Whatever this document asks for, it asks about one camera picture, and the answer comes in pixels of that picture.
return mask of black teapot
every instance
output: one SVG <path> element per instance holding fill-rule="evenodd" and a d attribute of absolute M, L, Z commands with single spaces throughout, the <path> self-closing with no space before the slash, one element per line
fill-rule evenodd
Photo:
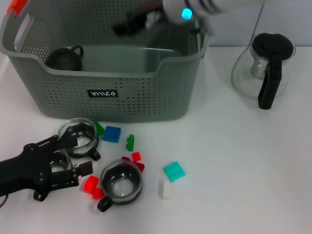
<path fill-rule="evenodd" d="M 75 50 L 80 49 L 80 54 L 76 54 Z M 56 70 L 63 71 L 81 71 L 83 57 L 83 48 L 76 45 L 71 49 L 60 48 L 49 55 L 45 64 Z"/>

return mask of perforated basket wall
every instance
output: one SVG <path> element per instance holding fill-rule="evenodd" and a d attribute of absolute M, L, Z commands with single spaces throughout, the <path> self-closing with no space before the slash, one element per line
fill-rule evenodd
<path fill-rule="evenodd" d="M 48 116 L 102 121 L 179 118 L 188 109 L 207 39 L 191 34 L 193 25 L 164 25 L 135 38 L 117 38 L 111 25 L 142 2 L 29 0 L 17 18 L 13 11 L 5 17 L 0 51 L 9 56 L 38 107 Z M 27 14 L 29 23 L 20 43 L 14 45 Z M 52 51 L 75 44 L 124 44 L 175 50 L 184 56 L 166 58 L 147 73 L 71 72 L 45 66 Z M 117 90 L 118 97 L 89 97 L 88 90 Z"/>

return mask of red block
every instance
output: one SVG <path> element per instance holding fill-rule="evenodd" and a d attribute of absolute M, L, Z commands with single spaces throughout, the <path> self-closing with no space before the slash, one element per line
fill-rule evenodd
<path fill-rule="evenodd" d="M 128 157 L 122 157 L 121 159 L 122 159 L 122 160 L 130 161 L 130 159 L 129 159 Z"/>
<path fill-rule="evenodd" d="M 141 155 L 139 152 L 133 153 L 132 154 L 133 162 L 137 162 L 141 160 Z"/>
<path fill-rule="evenodd" d="M 83 187 L 83 190 L 85 191 L 85 193 L 93 194 L 94 189 L 96 189 L 98 185 L 98 181 L 99 179 L 97 177 L 90 176 L 90 178 L 88 178 L 86 184 Z"/>
<path fill-rule="evenodd" d="M 139 163 L 139 162 L 134 162 L 136 166 L 138 166 L 140 168 L 140 171 L 143 172 L 144 171 L 144 168 L 145 168 L 145 165 L 142 164 L 142 163 Z"/>
<path fill-rule="evenodd" d="M 94 189 L 93 191 L 93 199 L 94 200 L 100 200 L 104 197 L 104 193 L 102 189 Z"/>

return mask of green block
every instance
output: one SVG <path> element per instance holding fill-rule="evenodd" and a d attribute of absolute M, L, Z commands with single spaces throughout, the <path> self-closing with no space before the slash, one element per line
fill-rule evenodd
<path fill-rule="evenodd" d="M 127 138 L 127 150 L 130 151 L 130 152 L 133 152 L 133 147 L 135 145 L 135 136 L 134 135 L 130 135 L 128 138 Z"/>
<path fill-rule="evenodd" d="M 104 133 L 105 133 L 104 128 L 98 122 L 94 122 L 94 124 L 97 128 L 97 135 L 98 136 L 104 135 Z"/>
<path fill-rule="evenodd" d="M 164 172 L 171 183 L 185 176 L 185 172 L 178 162 L 174 162 L 173 164 L 166 166 L 164 168 Z"/>

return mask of cable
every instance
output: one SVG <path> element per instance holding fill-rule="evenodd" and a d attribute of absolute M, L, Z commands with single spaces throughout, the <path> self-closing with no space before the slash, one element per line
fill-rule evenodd
<path fill-rule="evenodd" d="M 5 195 L 5 199 L 4 201 L 0 204 L 0 209 L 2 208 L 2 206 L 5 205 L 6 201 L 8 200 L 9 195 Z"/>
<path fill-rule="evenodd" d="M 255 36 L 255 32 L 256 32 L 256 30 L 257 30 L 257 28 L 258 28 L 258 24 L 259 24 L 260 19 L 261 19 L 261 16 L 262 16 L 263 8 L 264 8 L 264 4 L 262 4 L 262 6 L 261 6 L 260 13 L 259 13 L 259 15 L 258 15 L 257 22 L 255 23 L 255 27 L 254 27 L 254 29 L 253 29 L 253 35 L 252 35 L 252 38 L 250 39 L 249 45 L 251 45 L 252 42 L 253 42 L 253 39 L 254 39 L 254 36 Z"/>

